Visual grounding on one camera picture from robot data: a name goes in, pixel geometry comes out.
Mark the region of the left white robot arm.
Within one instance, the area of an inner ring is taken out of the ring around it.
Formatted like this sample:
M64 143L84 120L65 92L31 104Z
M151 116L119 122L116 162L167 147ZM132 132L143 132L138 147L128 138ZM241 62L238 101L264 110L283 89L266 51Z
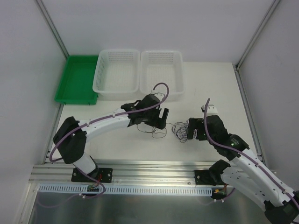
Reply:
M123 104L104 117L85 120L68 117L53 137L53 150L60 153L59 160L74 165L87 181L93 182L98 176L98 166L85 152L86 143L103 133L141 123L163 130L169 114L168 108L160 107L163 101L155 94L148 94L142 100Z

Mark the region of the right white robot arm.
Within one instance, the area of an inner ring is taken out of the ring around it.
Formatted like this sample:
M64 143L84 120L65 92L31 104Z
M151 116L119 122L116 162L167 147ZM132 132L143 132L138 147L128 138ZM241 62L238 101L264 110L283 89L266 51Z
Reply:
M299 215L299 193L277 178L219 116L190 118L187 138L207 140L227 160L194 172L196 184L231 185L256 203L272 224L290 224Z

